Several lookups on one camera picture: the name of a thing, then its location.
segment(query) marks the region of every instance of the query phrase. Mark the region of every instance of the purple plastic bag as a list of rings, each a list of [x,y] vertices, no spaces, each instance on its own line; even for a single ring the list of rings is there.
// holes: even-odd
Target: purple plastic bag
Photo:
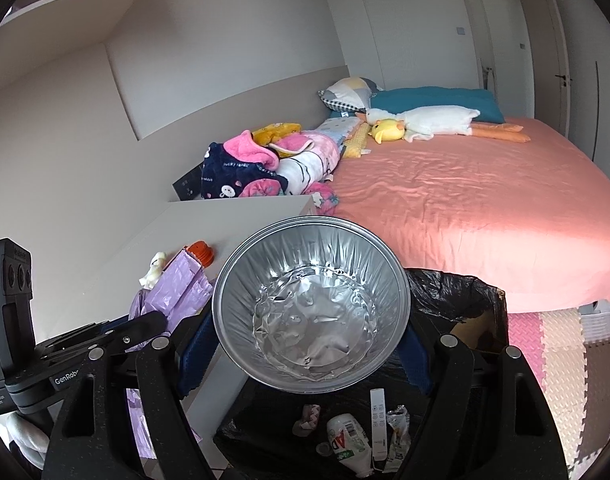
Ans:
[[[158,310],[167,317],[165,334],[169,335],[174,332],[182,319],[202,311],[210,300],[212,291],[213,287],[207,280],[201,264],[186,250],[182,250],[167,266],[152,290],[138,291],[132,301],[128,318],[134,319],[147,312]],[[149,341],[136,345],[128,351],[140,350],[147,343]],[[134,440],[139,455],[141,458],[156,458],[138,390],[127,390],[127,404],[130,408]],[[194,437],[197,442],[201,442],[201,437],[196,433]]]

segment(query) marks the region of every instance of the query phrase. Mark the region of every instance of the white plastic bottle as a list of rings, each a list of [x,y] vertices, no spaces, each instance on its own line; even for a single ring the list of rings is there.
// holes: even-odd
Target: white plastic bottle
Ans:
[[[358,478],[374,473],[370,441],[354,415],[343,413],[332,418],[327,423],[327,437],[336,458],[354,471]]]

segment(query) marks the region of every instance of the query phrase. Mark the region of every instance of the pink bed sheet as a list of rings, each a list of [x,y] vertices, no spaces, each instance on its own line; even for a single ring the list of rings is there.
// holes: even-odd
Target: pink bed sheet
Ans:
[[[610,181],[544,123],[511,122],[531,142],[370,137],[370,154],[335,171],[335,216],[378,235],[403,267],[501,288],[509,312],[610,301]]]

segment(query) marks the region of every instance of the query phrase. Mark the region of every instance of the pile of clothes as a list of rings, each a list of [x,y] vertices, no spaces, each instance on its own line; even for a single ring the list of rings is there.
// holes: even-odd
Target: pile of clothes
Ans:
[[[338,198],[325,180],[340,159],[338,145],[294,123],[246,130],[205,153],[201,195],[234,198],[311,194],[320,214],[331,215]]]

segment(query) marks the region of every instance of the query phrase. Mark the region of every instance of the black trash bag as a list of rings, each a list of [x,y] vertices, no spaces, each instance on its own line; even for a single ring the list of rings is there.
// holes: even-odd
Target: black trash bag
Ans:
[[[508,344],[502,290],[471,276],[437,270],[409,269],[407,275],[412,310],[418,316],[427,316],[437,328],[437,335],[452,332],[471,348],[481,350],[499,351]],[[248,379],[213,441],[238,471],[255,480],[351,480],[355,478],[351,469],[334,456],[318,455],[315,448],[327,442],[327,422],[342,413],[354,415],[371,441],[373,388],[384,388],[388,410],[400,404],[407,408],[413,438],[429,397],[409,384],[394,352],[372,375],[331,394],[291,394]],[[291,428],[301,418],[304,404],[320,405],[321,413],[317,429],[303,438],[294,436]],[[370,478],[393,476],[394,473],[376,472]]]

